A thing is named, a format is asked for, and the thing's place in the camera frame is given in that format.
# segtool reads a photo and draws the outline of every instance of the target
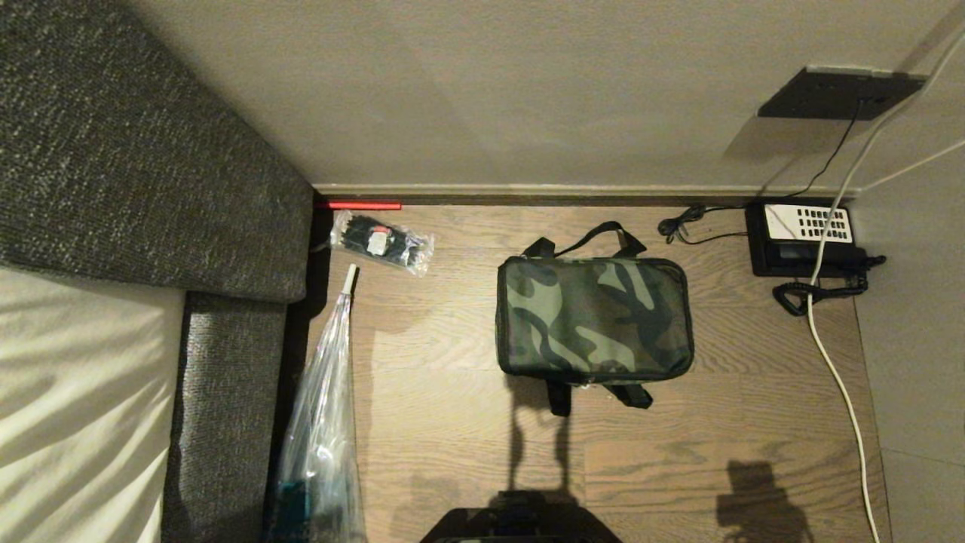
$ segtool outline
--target white cable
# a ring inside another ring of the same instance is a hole
[[[814,326],[812,304],[813,296],[808,294],[808,326],[811,328],[811,335],[814,337],[814,343],[817,344],[817,349],[821,352],[821,356],[824,357],[824,361],[827,362],[828,369],[831,370],[831,375],[835,376],[835,381],[838,382],[838,388],[841,389],[841,395],[844,396],[844,405],[847,406],[848,416],[851,417],[851,425],[854,427],[854,437],[858,440],[858,459],[861,461],[861,494],[865,499],[865,514],[868,515],[868,524],[871,525],[871,536],[874,538],[874,543],[880,543],[881,540],[878,539],[878,527],[874,523],[874,512],[871,511],[871,497],[868,492],[868,463],[865,459],[865,444],[861,439],[861,428],[858,427],[858,417],[854,414],[851,396],[848,395],[847,388],[844,387],[844,381],[841,380],[838,369],[835,368],[834,362],[831,361],[831,357],[828,356],[828,352],[824,349],[824,344],[821,343],[820,336],[817,335],[817,328]]]
[[[945,49],[945,52],[942,53],[942,57],[938,59],[938,64],[935,65],[935,70],[931,73],[931,76],[928,78],[928,81],[922,87],[921,91],[915,93],[914,96],[906,100],[902,105],[886,112],[881,116],[878,124],[871,131],[871,136],[869,136],[868,140],[865,141],[865,146],[861,148],[861,153],[859,153],[858,157],[855,158],[854,163],[851,164],[851,167],[847,171],[847,175],[844,176],[844,183],[841,184],[841,189],[838,191],[838,196],[835,196],[835,201],[833,204],[831,204],[831,211],[828,213],[829,216],[833,216],[835,211],[838,209],[838,204],[841,202],[841,198],[844,196],[847,186],[851,184],[851,178],[854,177],[855,172],[858,171],[858,168],[865,161],[865,157],[868,156],[871,146],[874,145],[874,142],[878,139],[878,136],[881,135],[882,129],[892,121],[896,114],[908,109],[911,104],[921,100],[922,97],[928,94],[928,92],[931,90],[931,87],[934,86],[935,81],[938,80],[938,76],[945,69],[945,66],[948,65],[951,56],[954,54],[955,50],[958,49],[958,46],[962,44],[962,42],[965,42],[965,31],[962,31],[962,33],[958,35],[958,38],[956,38],[955,41],[949,45],[949,48]],[[830,226],[831,221],[825,220],[824,228],[821,230],[821,242],[817,246],[817,264],[814,266],[814,273],[811,274],[812,285],[817,283],[817,275],[821,272],[821,261],[824,259],[824,243],[827,241],[827,233]]]
[[[847,175],[844,176],[844,181],[841,183],[841,188],[838,190],[838,195],[835,196],[834,203],[831,204],[831,210],[828,212],[828,216],[834,216],[835,211],[838,210],[838,204],[841,203],[841,198],[844,196],[844,192],[847,190],[847,186],[851,183],[851,178],[854,177],[854,173],[861,166],[862,162],[865,161],[865,157],[868,156],[868,152],[871,146],[874,144],[878,136],[881,135],[881,130],[888,125],[889,122],[895,117],[895,115],[901,111],[907,109],[912,103],[920,100],[924,95],[931,90],[935,81],[938,79],[938,75],[945,69],[948,64],[949,59],[954,54],[958,46],[965,42],[965,31],[955,39],[954,42],[949,45],[949,47],[942,53],[942,57],[938,60],[938,64],[935,65],[935,70],[931,73],[928,81],[922,87],[914,97],[906,101],[899,107],[892,109],[891,111],[885,113],[885,115],[875,126],[874,130],[871,132],[871,136],[865,142],[865,146],[861,149],[861,153],[855,159],[854,163],[851,164],[851,168],[848,169]],[[811,274],[811,284],[814,285],[817,282],[817,276],[821,272],[821,262],[824,260],[824,245],[827,242],[828,227],[831,225],[830,220],[824,221],[824,228],[821,229],[821,241],[817,246],[817,262],[814,264],[814,272]],[[824,344],[821,343],[820,336],[817,335],[817,327],[814,325],[814,312],[813,312],[813,295],[808,294],[808,327],[811,329],[811,336],[814,338],[814,343],[817,345],[817,349],[821,352],[821,356],[824,357],[824,361],[828,364],[828,369],[831,370],[831,375],[834,376],[835,381],[838,383],[838,388],[841,390],[841,396],[844,397],[844,405],[847,406],[848,416],[851,417],[851,426],[854,428],[854,437],[858,441],[858,458],[861,460],[861,493],[865,501],[865,513],[868,515],[868,524],[871,526],[871,536],[874,538],[874,543],[880,543],[881,540],[878,538],[878,527],[874,523],[874,512],[871,510],[871,498],[868,492],[868,466],[865,459],[865,444],[861,439],[861,428],[858,427],[858,417],[854,414],[854,406],[851,404],[851,396],[847,393],[847,388],[844,387],[844,381],[841,380],[841,375],[838,374],[838,369],[835,368],[834,362],[831,361],[831,357],[828,356],[827,350],[824,349]]]
[[[875,181],[874,183],[870,183],[870,184],[868,184],[868,185],[862,186],[862,187],[861,187],[861,191],[864,192],[865,190],[868,190],[868,189],[870,189],[870,188],[875,188],[876,186],[879,186],[879,185],[881,185],[882,183],[885,183],[885,182],[887,182],[887,181],[890,181],[890,180],[892,180],[892,179],[894,179],[894,178],[896,178],[896,177],[898,177],[898,176],[904,175],[904,174],[906,174],[906,173],[914,170],[915,168],[917,168],[917,167],[919,167],[919,166],[924,166],[924,165],[928,164],[929,162],[933,161],[934,159],[936,159],[936,158],[938,158],[938,157],[943,157],[944,155],[947,155],[948,153],[951,153],[952,151],[954,151],[955,149],[958,149],[959,147],[961,147],[961,146],[963,146],[963,145],[965,145],[965,139],[959,140],[957,143],[952,143],[950,146],[948,146],[948,147],[946,147],[945,149],[939,151],[938,153],[935,153],[934,155],[930,155],[930,156],[928,156],[928,157],[922,158],[922,159],[919,160],[918,162],[915,162],[914,164],[912,164],[912,165],[910,165],[910,166],[905,166],[905,167],[901,168],[900,170],[896,171],[895,173],[889,174],[889,175],[887,175],[887,176],[879,179],[878,181]]]

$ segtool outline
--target clear plastic bag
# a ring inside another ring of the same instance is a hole
[[[269,541],[366,541],[349,358],[351,266],[305,368],[285,435]]]
[[[342,210],[335,214],[331,243],[379,262],[405,268],[416,276],[428,272],[435,236],[422,236],[404,226],[385,224],[370,216]]]

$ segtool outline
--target telephone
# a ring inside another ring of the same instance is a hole
[[[848,284],[838,289],[804,282],[775,287],[774,298],[794,316],[807,314],[808,294],[812,295],[813,302],[818,302],[864,293],[868,289],[868,270],[885,262],[884,256],[869,257],[855,244],[847,208],[839,207],[831,213],[830,205],[826,204],[786,199],[754,203],[744,210],[751,268],[758,276],[810,277],[817,263],[821,233],[827,227],[818,277],[844,277]],[[794,303],[788,296],[799,300]]]

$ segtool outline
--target white wall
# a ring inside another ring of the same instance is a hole
[[[761,104],[808,64],[927,73],[965,17],[961,0],[127,1],[329,193],[783,192],[844,122]],[[934,103],[931,139],[961,103]]]
[[[888,256],[856,303],[895,541],[961,541],[965,148],[866,191],[852,213],[861,245]]]

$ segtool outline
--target bag handle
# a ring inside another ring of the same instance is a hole
[[[640,385],[607,385],[606,389],[626,407],[648,409],[653,405],[653,396]]]
[[[535,243],[523,251],[523,255],[530,257],[541,256],[544,258],[563,256],[569,251],[576,250],[589,243],[590,240],[604,232],[617,232],[620,235],[621,241],[625,243],[617,254],[614,255],[615,258],[632,258],[647,250],[647,246],[641,243],[640,240],[638,240],[632,234],[624,230],[620,223],[616,222],[615,220],[608,220],[596,228],[593,228],[590,232],[587,232],[587,235],[584,236],[582,240],[574,243],[570,247],[567,247],[560,252],[553,252],[556,250],[556,245],[553,242],[550,242],[546,238],[539,238]]]
[[[569,416],[572,406],[573,387],[559,381],[546,381],[546,397],[549,410],[556,416]]]

